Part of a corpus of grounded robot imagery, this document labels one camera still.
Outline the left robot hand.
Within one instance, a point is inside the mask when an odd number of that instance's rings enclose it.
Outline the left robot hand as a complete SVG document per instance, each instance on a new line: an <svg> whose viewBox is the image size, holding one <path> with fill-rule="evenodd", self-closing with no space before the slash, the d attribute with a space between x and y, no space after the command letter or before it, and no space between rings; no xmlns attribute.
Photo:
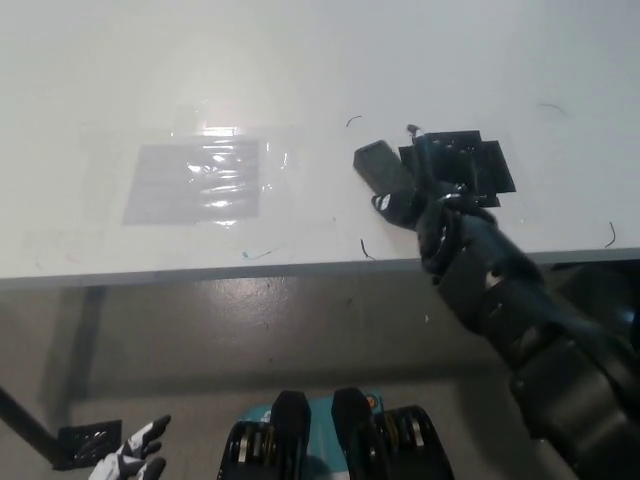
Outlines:
<svg viewBox="0 0 640 480"><path fill-rule="evenodd" d="M166 459L156 456L162 448L161 436L165 433L170 415L164 415L148 423L131 435L115 452L100 460L89 480L158 480L166 467Z"/></svg>

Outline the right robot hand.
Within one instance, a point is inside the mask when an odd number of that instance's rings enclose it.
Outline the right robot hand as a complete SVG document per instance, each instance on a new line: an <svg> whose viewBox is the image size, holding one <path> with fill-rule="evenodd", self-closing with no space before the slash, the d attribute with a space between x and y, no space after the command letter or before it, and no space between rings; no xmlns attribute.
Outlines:
<svg viewBox="0 0 640 480"><path fill-rule="evenodd" d="M397 151L374 145L371 203L387 222L414 229L430 199L496 208L500 194L516 191L498 141L477 130L428 133L409 124L407 131L411 144Z"/></svg>

